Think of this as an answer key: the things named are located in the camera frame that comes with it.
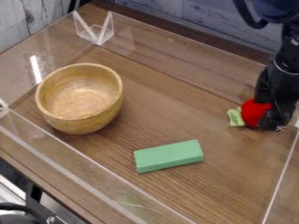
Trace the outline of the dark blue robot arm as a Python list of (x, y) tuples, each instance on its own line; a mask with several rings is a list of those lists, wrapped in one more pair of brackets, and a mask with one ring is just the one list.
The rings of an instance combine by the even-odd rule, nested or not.
[(263, 29), (270, 23), (283, 26), (279, 51), (256, 80), (254, 103), (266, 110), (251, 124), (263, 131), (282, 131), (299, 102), (299, 0), (252, 0), (259, 20), (246, 0), (232, 2), (251, 28)]

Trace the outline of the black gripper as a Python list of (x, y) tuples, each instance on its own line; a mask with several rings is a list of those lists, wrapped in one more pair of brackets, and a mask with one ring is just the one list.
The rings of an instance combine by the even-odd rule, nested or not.
[(272, 59), (256, 80), (255, 102), (270, 103), (272, 108), (266, 111), (259, 121), (263, 131), (282, 131), (291, 122), (295, 104), (299, 101), (299, 72)]

